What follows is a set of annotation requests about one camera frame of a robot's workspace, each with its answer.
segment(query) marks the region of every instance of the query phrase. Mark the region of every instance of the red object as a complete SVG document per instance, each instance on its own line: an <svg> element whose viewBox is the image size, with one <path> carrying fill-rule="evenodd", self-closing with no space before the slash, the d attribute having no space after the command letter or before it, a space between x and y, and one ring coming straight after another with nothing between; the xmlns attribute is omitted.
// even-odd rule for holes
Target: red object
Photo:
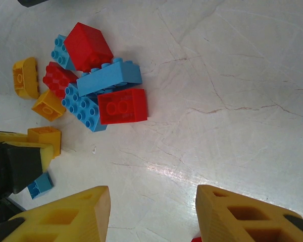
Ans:
<svg viewBox="0 0 303 242"><path fill-rule="evenodd" d="M191 242L202 242L201 237L192 239Z"/></svg>
<svg viewBox="0 0 303 242"><path fill-rule="evenodd" d="M62 100L65 97L65 88L69 83L76 83L77 79L78 77L73 72L65 70L56 62L49 62L42 81L54 92L56 97Z"/></svg>
<svg viewBox="0 0 303 242"><path fill-rule="evenodd" d="M98 29L77 23L64 41L64 45L75 69L90 72L101 68L103 63L111 63L113 54Z"/></svg>
<svg viewBox="0 0 303 242"><path fill-rule="evenodd" d="M147 120L145 90L131 88L98 95L102 125L132 123Z"/></svg>

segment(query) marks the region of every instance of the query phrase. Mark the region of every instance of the blue lego brick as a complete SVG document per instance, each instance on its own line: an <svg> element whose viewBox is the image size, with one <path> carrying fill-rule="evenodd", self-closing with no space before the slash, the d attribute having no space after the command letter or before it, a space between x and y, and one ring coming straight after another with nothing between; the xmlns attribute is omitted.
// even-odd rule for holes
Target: blue lego brick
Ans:
<svg viewBox="0 0 303 242"><path fill-rule="evenodd" d="M100 94L112 89L114 92L134 87L142 83L140 68L132 61L123 62L121 58L113 63L104 63L102 68L94 68L91 74L83 73L77 79L80 96L90 93Z"/></svg>
<svg viewBox="0 0 303 242"><path fill-rule="evenodd" d="M65 88L65 98L62 105L74 114L92 132L106 130L107 125L101 125L97 96L80 97L77 85L70 83Z"/></svg>
<svg viewBox="0 0 303 242"><path fill-rule="evenodd" d="M32 184L28 185L28 191L32 199L38 198L52 189L53 183L48 172L43 173Z"/></svg>
<svg viewBox="0 0 303 242"><path fill-rule="evenodd" d="M60 34L58 35L58 37L55 39L55 48L52 51L51 56L65 70L75 71L73 62L64 45L65 39L66 39L66 36L63 36Z"/></svg>

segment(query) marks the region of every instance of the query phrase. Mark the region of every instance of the white floor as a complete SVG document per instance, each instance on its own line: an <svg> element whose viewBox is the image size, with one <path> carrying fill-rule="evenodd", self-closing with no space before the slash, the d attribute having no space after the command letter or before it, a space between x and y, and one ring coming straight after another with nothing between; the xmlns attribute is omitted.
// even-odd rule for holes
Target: white floor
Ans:
<svg viewBox="0 0 303 242"><path fill-rule="evenodd" d="M49 123L14 92L13 63L38 60L77 22L138 63L149 119L91 133L72 114ZM107 241L190 242L198 184L303 215L303 0L0 0L0 130L62 130L55 188L31 209L99 185L111 191Z"/></svg>

